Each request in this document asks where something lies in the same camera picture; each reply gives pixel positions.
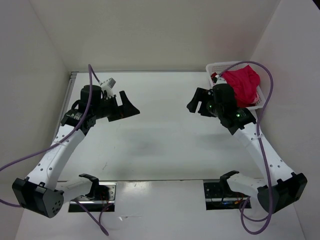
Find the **magenta t shirt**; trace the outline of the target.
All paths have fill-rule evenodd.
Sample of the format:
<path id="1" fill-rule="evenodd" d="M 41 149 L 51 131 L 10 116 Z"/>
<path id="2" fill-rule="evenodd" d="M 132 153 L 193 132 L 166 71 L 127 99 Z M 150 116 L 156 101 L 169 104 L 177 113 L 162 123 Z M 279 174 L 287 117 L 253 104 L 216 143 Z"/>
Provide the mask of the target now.
<path id="1" fill-rule="evenodd" d="M 222 77 L 233 88 L 239 108 L 254 105 L 260 76 L 249 65 L 238 70 L 228 70 L 222 74 Z"/>

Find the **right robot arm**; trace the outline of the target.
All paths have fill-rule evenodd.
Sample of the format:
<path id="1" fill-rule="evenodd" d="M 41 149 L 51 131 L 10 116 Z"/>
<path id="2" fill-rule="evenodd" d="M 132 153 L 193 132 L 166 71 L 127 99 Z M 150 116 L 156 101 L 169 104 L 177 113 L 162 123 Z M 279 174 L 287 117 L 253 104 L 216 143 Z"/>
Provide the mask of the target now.
<path id="1" fill-rule="evenodd" d="M 229 84 L 216 84 L 211 89 L 198 87 L 186 107 L 191 113 L 218 118 L 248 151 L 263 176 L 262 180 L 257 180 L 237 170 L 227 172 L 219 180 L 223 196 L 242 193 L 257 199 L 270 214 L 300 199 L 308 182 L 306 176 L 295 173 L 282 160 L 263 135 L 253 113 L 237 106 L 235 92 Z"/>

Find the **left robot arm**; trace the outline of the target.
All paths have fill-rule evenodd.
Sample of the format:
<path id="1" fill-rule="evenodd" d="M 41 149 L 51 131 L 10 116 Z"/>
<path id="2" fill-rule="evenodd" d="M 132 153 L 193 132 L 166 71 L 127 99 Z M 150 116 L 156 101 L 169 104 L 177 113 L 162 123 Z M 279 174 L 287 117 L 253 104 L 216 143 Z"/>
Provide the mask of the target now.
<path id="1" fill-rule="evenodd" d="M 89 200 L 107 199 L 108 188 L 102 186 L 95 176 L 82 173 L 62 183 L 58 179 L 74 150 L 98 119 L 107 118 L 113 122 L 140 114 L 124 91 L 120 91 L 119 96 L 121 105 L 115 95 L 107 95 L 100 86 L 85 85 L 81 89 L 80 99 L 74 102 L 61 121 L 52 148 L 24 179 L 17 178 L 12 184 L 22 208 L 53 218 L 64 203 L 80 196 Z"/>

